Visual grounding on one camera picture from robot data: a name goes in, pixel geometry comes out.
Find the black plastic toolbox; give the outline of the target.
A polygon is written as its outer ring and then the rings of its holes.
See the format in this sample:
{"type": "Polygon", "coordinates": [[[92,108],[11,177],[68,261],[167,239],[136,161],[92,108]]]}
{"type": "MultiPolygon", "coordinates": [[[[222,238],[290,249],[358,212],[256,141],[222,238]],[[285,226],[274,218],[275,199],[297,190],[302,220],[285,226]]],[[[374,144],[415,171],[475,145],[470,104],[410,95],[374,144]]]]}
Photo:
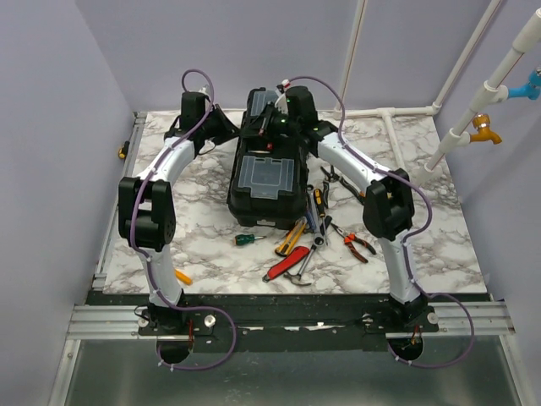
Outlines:
{"type": "Polygon", "coordinates": [[[298,134],[243,137],[243,120],[257,116],[277,94],[264,87],[249,92],[235,150],[227,206],[243,227],[290,229],[307,208],[307,153],[298,134]]]}

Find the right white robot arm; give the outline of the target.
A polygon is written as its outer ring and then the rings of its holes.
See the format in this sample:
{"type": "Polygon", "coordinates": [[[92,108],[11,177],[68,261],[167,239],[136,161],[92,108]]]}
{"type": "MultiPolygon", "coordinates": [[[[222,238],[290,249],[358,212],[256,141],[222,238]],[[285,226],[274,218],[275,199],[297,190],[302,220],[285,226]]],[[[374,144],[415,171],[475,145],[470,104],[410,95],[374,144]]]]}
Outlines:
{"type": "Polygon", "coordinates": [[[363,223],[378,239],[389,275],[394,303],[388,313],[390,324],[401,332],[417,325],[426,301],[416,280],[409,244],[415,234],[416,187],[408,173],[380,165],[346,140],[341,125],[320,119],[313,95],[305,86],[251,90],[241,135],[248,140],[293,140],[303,153],[336,167],[363,191],[363,223]]]}

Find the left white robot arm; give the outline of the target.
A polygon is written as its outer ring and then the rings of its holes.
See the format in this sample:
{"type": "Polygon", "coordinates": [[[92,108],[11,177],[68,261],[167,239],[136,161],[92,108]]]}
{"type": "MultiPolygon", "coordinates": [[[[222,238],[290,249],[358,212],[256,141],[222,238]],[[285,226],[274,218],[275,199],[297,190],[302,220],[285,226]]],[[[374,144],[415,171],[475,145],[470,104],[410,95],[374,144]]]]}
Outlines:
{"type": "Polygon", "coordinates": [[[175,276],[170,243],[177,218],[173,186],[206,142],[221,145],[237,138],[240,129],[213,102],[210,87],[185,91],[181,110],[166,132],[153,161],[137,176],[118,185],[118,233],[140,258],[150,288],[150,302],[164,307],[158,323],[170,334],[187,325],[187,313],[177,305],[183,290],[175,276]]]}

